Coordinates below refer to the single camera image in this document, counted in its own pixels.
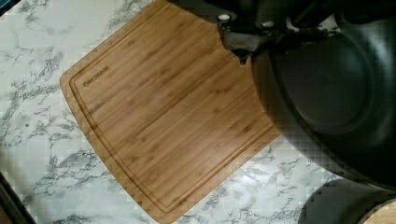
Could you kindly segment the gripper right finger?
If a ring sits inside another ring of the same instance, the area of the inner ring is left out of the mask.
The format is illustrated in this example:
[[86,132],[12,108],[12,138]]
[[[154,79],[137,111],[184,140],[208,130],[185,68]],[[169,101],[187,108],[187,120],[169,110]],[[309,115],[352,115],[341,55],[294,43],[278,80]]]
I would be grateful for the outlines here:
[[281,34],[292,26],[314,28],[342,8],[342,0],[259,0],[255,26]]

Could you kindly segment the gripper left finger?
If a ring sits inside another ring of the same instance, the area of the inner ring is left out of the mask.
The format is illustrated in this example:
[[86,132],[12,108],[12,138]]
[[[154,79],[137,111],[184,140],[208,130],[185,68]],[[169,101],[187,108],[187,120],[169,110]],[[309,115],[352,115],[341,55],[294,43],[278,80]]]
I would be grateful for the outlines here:
[[217,26],[223,47],[234,54],[241,64],[245,64],[250,56],[275,40],[273,21],[256,24],[247,18],[220,14]]

